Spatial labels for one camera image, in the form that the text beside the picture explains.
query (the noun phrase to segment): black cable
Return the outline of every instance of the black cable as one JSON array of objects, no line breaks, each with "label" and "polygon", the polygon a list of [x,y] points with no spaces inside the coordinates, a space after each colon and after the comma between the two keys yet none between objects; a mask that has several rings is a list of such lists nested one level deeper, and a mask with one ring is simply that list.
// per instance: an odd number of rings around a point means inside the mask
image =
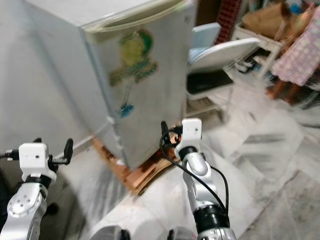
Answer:
[{"label": "black cable", "polygon": [[164,137],[169,134],[169,132],[172,132],[170,130],[164,132],[160,138],[160,143],[159,143],[159,148],[163,154],[163,156],[170,162],[172,163],[173,165],[177,166],[178,168],[182,169],[184,172],[186,172],[187,174],[189,174],[191,177],[193,177],[194,179],[196,179],[199,183],[201,183],[215,198],[216,200],[218,201],[218,203],[220,204],[221,208],[222,208],[222,211],[228,215],[228,212],[223,204],[223,202],[221,201],[221,199],[218,197],[218,195],[204,182],[202,181],[200,178],[198,178],[196,175],[194,175],[192,172],[190,172],[188,169],[186,169],[185,167],[181,166],[180,164],[178,164],[177,162],[173,161],[171,159],[171,157],[169,157],[164,149],[163,149],[163,145],[162,145],[162,142],[164,140]]},{"label": "black cable", "polygon": [[225,210],[226,210],[226,214],[228,215],[228,212],[229,212],[229,187],[228,187],[227,179],[226,179],[225,175],[219,169],[217,169],[211,165],[209,165],[209,166],[210,166],[210,168],[215,170],[217,173],[219,173],[221,175],[221,177],[223,178],[224,187],[225,187]]}]

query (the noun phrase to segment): black chair seat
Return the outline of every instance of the black chair seat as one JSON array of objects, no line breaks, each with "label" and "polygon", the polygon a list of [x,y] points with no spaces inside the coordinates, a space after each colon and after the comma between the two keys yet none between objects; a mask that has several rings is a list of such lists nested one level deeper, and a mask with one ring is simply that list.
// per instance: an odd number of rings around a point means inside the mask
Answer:
[{"label": "black chair seat", "polygon": [[191,73],[187,77],[186,89],[190,94],[199,94],[211,89],[232,84],[232,79],[224,70]]}]

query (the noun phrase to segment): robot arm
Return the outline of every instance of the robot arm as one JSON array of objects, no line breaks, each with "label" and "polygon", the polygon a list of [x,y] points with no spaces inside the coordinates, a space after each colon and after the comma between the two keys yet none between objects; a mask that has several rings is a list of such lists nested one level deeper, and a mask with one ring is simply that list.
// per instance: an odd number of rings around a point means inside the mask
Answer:
[{"label": "robot arm", "polygon": [[7,220],[0,240],[37,240],[40,223],[47,210],[46,198],[50,183],[56,181],[59,164],[69,164],[73,154],[73,140],[68,139],[64,157],[53,159],[45,143],[24,143],[18,149],[7,151],[2,157],[19,160],[21,185],[7,206]]},{"label": "robot arm", "polygon": [[[182,120],[178,130],[179,140],[175,147],[175,155],[182,160],[182,167],[205,183],[217,196],[217,189],[212,180],[212,169],[203,153],[198,152],[201,140],[202,122],[198,118]],[[191,211],[194,216],[198,240],[236,240],[230,228],[228,210],[221,200],[216,198],[208,189],[192,177],[187,171],[183,172],[183,180],[187,186],[187,194]]]}]

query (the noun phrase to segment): pink checkered dress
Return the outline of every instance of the pink checkered dress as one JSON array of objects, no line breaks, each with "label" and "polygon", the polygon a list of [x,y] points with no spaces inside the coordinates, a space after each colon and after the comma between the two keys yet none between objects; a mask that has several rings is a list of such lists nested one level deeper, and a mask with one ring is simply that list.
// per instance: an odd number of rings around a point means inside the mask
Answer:
[{"label": "pink checkered dress", "polygon": [[305,85],[320,63],[320,6],[304,33],[274,64],[272,74],[284,82]]}]

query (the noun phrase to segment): white wall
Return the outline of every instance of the white wall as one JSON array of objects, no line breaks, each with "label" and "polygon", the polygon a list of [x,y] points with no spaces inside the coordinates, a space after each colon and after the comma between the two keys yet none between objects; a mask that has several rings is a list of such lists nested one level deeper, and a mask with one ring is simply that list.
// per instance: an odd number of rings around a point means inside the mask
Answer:
[{"label": "white wall", "polygon": [[[42,137],[49,152],[58,154],[67,138],[77,143],[89,132],[66,97],[23,2],[1,0],[0,10],[0,152]],[[2,162],[1,168],[10,176],[16,165]]]}]

